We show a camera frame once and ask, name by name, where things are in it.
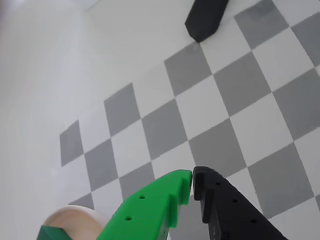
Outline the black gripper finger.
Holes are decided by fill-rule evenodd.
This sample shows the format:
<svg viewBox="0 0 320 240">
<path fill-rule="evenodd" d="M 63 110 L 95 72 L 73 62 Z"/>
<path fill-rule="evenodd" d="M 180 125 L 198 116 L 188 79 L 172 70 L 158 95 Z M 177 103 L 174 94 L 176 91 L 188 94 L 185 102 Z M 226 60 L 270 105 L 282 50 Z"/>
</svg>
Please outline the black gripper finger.
<svg viewBox="0 0 320 240">
<path fill-rule="evenodd" d="M 211 240 L 285 240 L 286 237 L 220 173 L 206 166 L 192 172 L 193 197 Z"/>
</svg>

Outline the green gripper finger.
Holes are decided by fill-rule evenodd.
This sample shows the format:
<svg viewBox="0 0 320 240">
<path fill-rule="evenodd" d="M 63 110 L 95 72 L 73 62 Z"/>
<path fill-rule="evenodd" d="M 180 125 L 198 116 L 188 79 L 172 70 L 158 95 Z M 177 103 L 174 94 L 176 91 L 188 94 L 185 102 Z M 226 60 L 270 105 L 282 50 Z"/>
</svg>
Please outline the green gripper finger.
<svg viewBox="0 0 320 240">
<path fill-rule="evenodd" d="M 192 172 L 178 169 L 129 196 L 97 239 L 165 240 L 178 223 L 182 205 L 190 198 Z"/>
</svg>

